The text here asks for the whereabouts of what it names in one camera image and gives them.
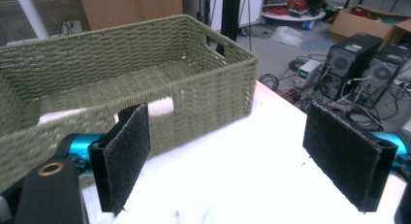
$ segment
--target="woven basket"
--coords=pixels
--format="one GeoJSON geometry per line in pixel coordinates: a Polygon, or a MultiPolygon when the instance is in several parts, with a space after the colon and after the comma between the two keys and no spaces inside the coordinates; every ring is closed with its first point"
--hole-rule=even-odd
{"type": "Polygon", "coordinates": [[[149,157],[247,116],[258,62],[190,16],[0,48],[0,191],[68,134],[107,133],[115,113],[138,103],[174,101],[172,113],[149,119],[149,157]],[[46,113],[80,108],[38,125],[46,113]]]}

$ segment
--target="floor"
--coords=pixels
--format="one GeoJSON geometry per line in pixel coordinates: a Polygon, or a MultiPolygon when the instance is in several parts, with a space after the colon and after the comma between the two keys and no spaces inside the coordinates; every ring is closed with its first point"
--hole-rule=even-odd
{"type": "MultiPolygon", "coordinates": [[[[259,77],[264,74],[272,74],[279,79],[282,78],[278,90],[288,90],[295,87],[294,79],[296,78],[296,73],[289,69],[289,63],[297,57],[306,58],[308,56],[318,61],[324,61],[329,53],[330,46],[335,43],[335,40],[330,36],[330,28],[330,24],[321,21],[317,21],[311,30],[303,30],[300,22],[270,20],[266,24],[251,26],[252,37],[249,37],[250,34],[244,34],[247,35],[246,37],[239,34],[237,42],[244,48],[251,49],[252,52],[260,57],[259,77]],[[288,26],[301,33],[302,42],[298,47],[289,46],[270,38],[270,35],[280,26],[288,26]]],[[[329,101],[327,98],[322,97],[321,94],[319,96],[317,94],[316,99],[318,97],[324,99],[323,101],[329,101]]],[[[390,92],[386,92],[376,106],[378,111],[368,111],[374,112],[374,114],[379,112],[377,115],[384,119],[384,117],[393,114],[394,103],[395,100],[390,95],[390,92]]],[[[397,103],[397,114],[394,117],[381,121],[385,131],[400,129],[405,121],[410,118],[411,98],[405,95],[397,103]]],[[[349,106],[336,106],[345,111],[350,110],[349,106]]]]}
{"type": "MultiPolygon", "coordinates": [[[[291,76],[293,72],[288,70],[288,64],[298,56],[307,57],[309,54],[319,54],[316,55],[315,58],[324,60],[332,44],[328,34],[330,27],[330,24],[319,21],[316,22],[311,30],[306,31],[302,29],[300,22],[281,20],[272,20],[264,25],[259,24],[252,26],[251,32],[254,33],[254,36],[251,37],[251,51],[257,54],[261,60],[259,77],[264,74],[273,74],[278,78],[291,76]],[[269,34],[272,34],[279,26],[287,26],[300,32],[302,34],[300,46],[289,46],[270,38],[265,38],[269,37],[269,34]]],[[[238,35],[237,42],[241,46],[250,49],[250,39],[248,36],[243,37],[238,35]]],[[[289,77],[282,80],[278,88],[287,89],[294,87],[294,78],[295,77],[289,77]]]]}

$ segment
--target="desk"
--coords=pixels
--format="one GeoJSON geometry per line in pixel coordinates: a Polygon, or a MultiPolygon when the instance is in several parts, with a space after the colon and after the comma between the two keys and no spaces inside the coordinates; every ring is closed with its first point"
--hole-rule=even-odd
{"type": "Polygon", "coordinates": [[[305,113],[257,82],[251,115],[148,160],[117,218],[83,191],[91,223],[394,223],[405,183],[363,214],[301,146],[305,113]]]}

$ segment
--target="wire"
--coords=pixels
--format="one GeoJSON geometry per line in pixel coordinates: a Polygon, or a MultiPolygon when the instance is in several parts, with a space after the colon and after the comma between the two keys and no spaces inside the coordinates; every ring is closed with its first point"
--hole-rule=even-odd
{"type": "Polygon", "coordinates": [[[408,91],[408,89],[407,89],[407,88],[402,87],[402,89],[404,89],[405,94],[407,94],[409,97],[411,97],[411,94],[410,94],[410,92],[408,91]]]}
{"type": "Polygon", "coordinates": [[[341,87],[341,91],[340,91],[340,93],[339,93],[339,95],[341,96],[341,99],[342,99],[343,101],[347,102],[347,103],[351,103],[352,105],[355,104],[355,103],[357,102],[357,100],[360,98],[360,95],[361,95],[361,92],[363,91],[363,88],[361,89],[361,91],[359,92],[358,96],[355,98],[354,101],[348,101],[348,100],[346,100],[346,97],[344,97],[345,86],[346,86],[347,84],[350,84],[352,81],[369,80],[369,79],[371,79],[371,76],[367,76],[367,77],[365,77],[365,78],[354,78],[354,79],[350,79],[350,80],[347,80],[346,82],[344,82],[344,84],[343,84],[342,87],[341,87]]]}
{"type": "Polygon", "coordinates": [[[268,14],[273,14],[277,16],[285,16],[288,14],[288,8],[287,7],[269,7],[269,8],[266,8],[265,12],[268,14]]]}
{"type": "Polygon", "coordinates": [[[360,87],[360,91],[357,92],[357,96],[356,96],[356,98],[354,98],[354,100],[353,100],[354,103],[357,103],[357,101],[360,99],[361,94],[362,94],[362,92],[363,92],[363,90],[364,90],[365,84],[364,84],[364,85],[359,84],[359,87],[360,87]]]}
{"type": "Polygon", "coordinates": [[[396,6],[397,3],[398,3],[398,0],[395,0],[394,3],[393,3],[393,6],[392,6],[391,9],[390,9],[390,13],[393,12],[393,10],[394,10],[394,8],[395,8],[395,6],[396,6]]]}
{"type": "Polygon", "coordinates": [[[362,106],[356,107],[360,108],[360,110],[352,109],[346,113],[346,117],[349,120],[353,121],[357,126],[366,130],[384,131],[384,126],[381,123],[379,115],[374,115],[368,112],[362,106]],[[354,116],[361,116],[362,118],[368,118],[368,120],[359,120],[358,118],[354,118],[354,116]]]}
{"type": "Polygon", "coordinates": [[[307,6],[304,0],[287,0],[287,4],[288,4],[289,9],[290,8],[295,8],[297,10],[307,9],[307,6]]]}
{"type": "Polygon", "coordinates": [[[393,108],[393,107],[391,107],[391,106],[389,105],[389,102],[387,101],[387,102],[386,102],[386,106],[387,106],[387,108],[389,108],[391,111],[397,112],[396,107],[398,106],[398,104],[396,104],[396,105],[395,105],[395,108],[393,108]]]}
{"type": "Polygon", "coordinates": [[[320,79],[317,81],[317,83],[318,83],[320,80],[322,80],[322,79],[329,73],[329,71],[330,71],[331,68],[332,68],[331,65],[329,65],[329,66],[327,67],[326,72],[323,74],[323,76],[320,77],[320,79]]]}
{"type": "Polygon", "coordinates": [[[248,0],[248,31],[250,32],[248,34],[248,41],[250,43],[250,51],[253,51],[253,48],[251,46],[251,7],[250,7],[250,0],[248,0]]]}
{"type": "Polygon", "coordinates": [[[286,80],[286,79],[289,79],[289,78],[291,78],[291,77],[293,77],[293,76],[295,76],[295,75],[290,75],[290,76],[288,76],[288,77],[281,78],[281,80],[286,80]]]}
{"type": "Polygon", "coordinates": [[[328,57],[327,55],[325,55],[325,54],[317,54],[317,53],[311,53],[311,54],[308,54],[308,57],[309,58],[311,58],[311,59],[313,59],[313,60],[316,60],[316,61],[319,61],[319,62],[324,62],[324,61],[326,61],[325,59],[324,60],[318,60],[317,58],[315,58],[315,57],[313,57],[313,56],[323,56],[323,57],[328,57]]]}
{"type": "Polygon", "coordinates": [[[288,63],[288,68],[290,68],[293,72],[296,73],[300,69],[300,67],[305,64],[305,62],[306,61],[298,59],[293,60],[290,63],[288,63]]]}
{"type": "Polygon", "coordinates": [[[271,30],[264,30],[264,29],[253,29],[254,27],[251,26],[251,33],[250,36],[253,38],[262,38],[268,39],[272,36],[273,31],[271,30]]]}
{"type": "Polygon", "coordinates": [[[374,118],[373,115],[371,115],[371,113],[369,113],[363,106],[359,106],[366,114],[369,115],[369,117],[371,117],[371,119],[373,119],[377,124],[379,124],[383,129],[384,129],[384,125],[381,124],[380,121],[377,120],[377,118],[374,118]]]}
{"type": "Polygon", "coordinates": [[[272,91],[276,91],[280,84],[279,79],[272,74],[264,74],[260,76],[258,81],[267,86],[268,88],[270,88],[272,91]]]}
{"type": "Polygon", "coordinates": [[[300,61],[305,61],[305,62],[307,62],[307,61],[309,61],[309,59],[311,59],[311,58],[310,58],[309,56],[297,56],[296,59],[297,59],[297,60],[300,60],[300,61]]]}
{"type": "Polygon", "coordinates": [[[280,80],[283,79],[284,76],[287,74],[288,71],[290,71],[290,68],[287,68],[287,70],[285,70],[285,71],[281,74],[281,76],[279,76],[279,79],[280,79],[280,80]]]}
{"type": "Polygon", "coordinates": [[[384,117],[384,118],[381,118],[381,120],[387,120],[387,119],[391,119],[391,118],[393,118],[394,116],[396,116],[397,114],[398,114],[398,111],[399,111],[399,107],[398,107],[398,100],[400,100],[400,99],[402,99],[403,97],[404,97],[404,95],[403,95],[403,93],[402,93],[402,96],[401,96],[401,98],[399,98],[399,92],[401,91],[401,89],[399,89],[397,92],[396,92],[396,95],[394,95],[394,93],[393,93],[393,87],[391,86],[390,87],[390,94],[394,97],[394,99],[395,99],[395,110],[394,110],[394,113],[393,114],[391,114],[391,115],[388,115],[388,116],[386,116],[386,117],[384,117]]]}
{"type": "Polygon", "coordinates": [[[70,35],[70,33],[73,34],[73,29],[72,29],[72,27],[69,26],[69,24],[67,24],[67,21],[65,21],[65,22],[63,23],[63,25],[66,27],[67,35],[70,35]]]}
{"type": "Polygon", "coordinates": [[[52,32],[51,32],[51,34],[50,34],[50,37],[51,37],[52,35],[54,35],[55,30],[57,30],[58,27],[60,27],[60,23],[58,23],[58,24],[55,25],[54,29],[52,30],[52,32]]]}

